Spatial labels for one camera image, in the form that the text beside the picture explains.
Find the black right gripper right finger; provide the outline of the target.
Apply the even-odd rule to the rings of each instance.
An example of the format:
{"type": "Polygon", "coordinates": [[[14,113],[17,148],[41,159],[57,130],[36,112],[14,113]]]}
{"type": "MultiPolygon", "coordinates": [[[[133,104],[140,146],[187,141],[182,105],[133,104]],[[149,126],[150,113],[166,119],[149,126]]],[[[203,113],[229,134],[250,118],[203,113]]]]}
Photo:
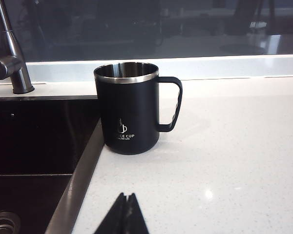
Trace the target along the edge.
{"type": "Polygon", "coordinates": [[[132,193],[126,203],[126,233],[148,234],[145,219],[140,209],[135,193],[132,193]]]}

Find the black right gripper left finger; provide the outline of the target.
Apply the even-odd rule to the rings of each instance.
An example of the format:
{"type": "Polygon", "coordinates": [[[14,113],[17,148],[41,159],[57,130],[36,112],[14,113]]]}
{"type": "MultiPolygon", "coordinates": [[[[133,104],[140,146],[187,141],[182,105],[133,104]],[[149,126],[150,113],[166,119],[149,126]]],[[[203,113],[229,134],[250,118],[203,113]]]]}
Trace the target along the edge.
{"type": "Polygon", "coordinates": [[[128,234],[127,212],[127,196],[120,193],[94,233],[128,234]]]}

